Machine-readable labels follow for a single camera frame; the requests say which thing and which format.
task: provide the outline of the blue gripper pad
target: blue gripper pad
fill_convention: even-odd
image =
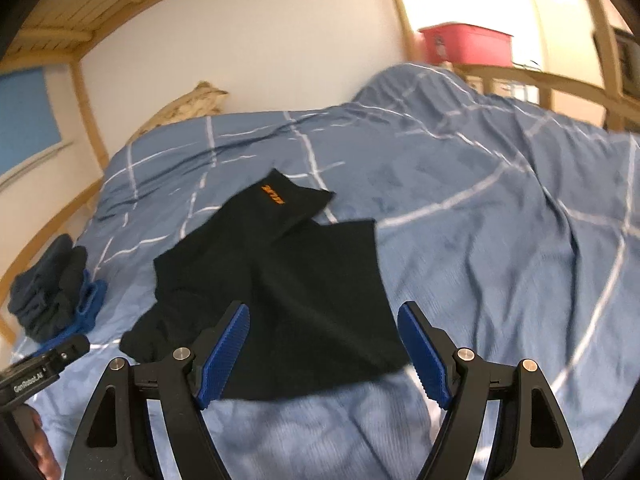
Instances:
[[[398,311],[398,332],[425,393],[443,410],[448,410],[453,396],[447,386],[445,365],[406,304]]]
[[[202,386],[195,396],[201,410],[222,395],[226,380],[249,333],[249,321],[249,307],[241,304],[204,363]]]

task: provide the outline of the blue window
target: blue window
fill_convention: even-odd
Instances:
[[[60,141],[42,69],[0,76],[0,175]]]

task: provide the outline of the orange embroidered logo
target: orange embroidered logo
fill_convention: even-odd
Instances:
[[[271,197],[271,200],[273,200],[276,204],[284,204],[284,200],[280,198],[280,195],[277,194],[273,189],[271,189],[271,186],[269,186],[268,184],[266,186],[262,186],[262,190],[269,195],[269,197]]]

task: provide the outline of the black garment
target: black garment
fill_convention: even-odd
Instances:
[[[73,247],[69,235],[60,235],[33,267],[15,277],[9,312],[27,336],[43,343],[75,319],[86,258],[84,247]]]
[[[139,362],[188,346],[233,300],[251,328],[223,397],[273,400],[408,362],[380,280],[373,221],[318,225],[332,197],[276,170],[155,260],[158,302],[123,335]]]

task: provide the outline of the wooden ceiling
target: wooden ceiling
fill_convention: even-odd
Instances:
[[[40,0],[0,60],[0,73],[81,59],[116,28],[159,1]]]

